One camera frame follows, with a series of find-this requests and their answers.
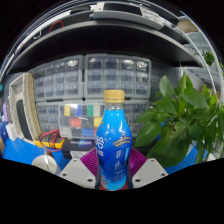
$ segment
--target bottle cap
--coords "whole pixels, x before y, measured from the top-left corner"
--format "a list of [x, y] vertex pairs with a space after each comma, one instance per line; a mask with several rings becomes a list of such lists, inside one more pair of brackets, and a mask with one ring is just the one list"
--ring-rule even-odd
[[124, 90], [105, 90], [104, 103], [124, 103]]

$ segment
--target cable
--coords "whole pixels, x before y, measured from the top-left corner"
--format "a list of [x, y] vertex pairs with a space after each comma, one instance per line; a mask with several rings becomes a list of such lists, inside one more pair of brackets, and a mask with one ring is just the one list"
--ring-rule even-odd
[[51, 25], [51, 27], [50, 27], [50, 29], [49, 29], [49, 33], [51, 32], [52, 27], [53, 27], [56, 23], [61, 23], [62, 27], [64, 27], [64, 23], [63, 23], [61, 20], [60, 20], [60, 21], [57, 21], [57, 22], [55, 22], [55, 23], [53, 23], [53, 24]]

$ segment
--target shelf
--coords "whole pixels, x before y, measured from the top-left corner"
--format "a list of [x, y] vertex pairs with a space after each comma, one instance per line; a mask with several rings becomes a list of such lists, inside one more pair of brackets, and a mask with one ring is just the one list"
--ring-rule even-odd
[[202, 67], [183, 45], [159, 31], [121, 21], [88, 21], [66, 26], [38, 39], [13, 62], [9, 73], [27, 71], [74, 54], [135, 55], [171, 66]]

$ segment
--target box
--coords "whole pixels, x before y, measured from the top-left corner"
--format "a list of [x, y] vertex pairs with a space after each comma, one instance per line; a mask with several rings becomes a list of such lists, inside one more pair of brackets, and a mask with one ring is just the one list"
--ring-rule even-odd
[[80, 159], [95, 147], [93, 139], [65, 139], [61, 151], [65, 159]]
[[[203, 88], [204, 88], [204, 86], [200, 87], [200, 92], [201, 93], [203, 93]], [[221, 92], [216, 90], [216, 95], [217, 95], [218, 101], [221, 101]]]

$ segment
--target blue bottle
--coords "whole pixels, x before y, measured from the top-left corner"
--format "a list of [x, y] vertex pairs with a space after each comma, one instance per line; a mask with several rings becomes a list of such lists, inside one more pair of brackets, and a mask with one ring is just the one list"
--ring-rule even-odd
[[132, 134], [124, 116], [123, 90], [105, 90], [106, 107], [97, 129], [95, 143], [99, 158], [101, 185], [110, 191], [121, 189], [127, 179], [127, 163]]

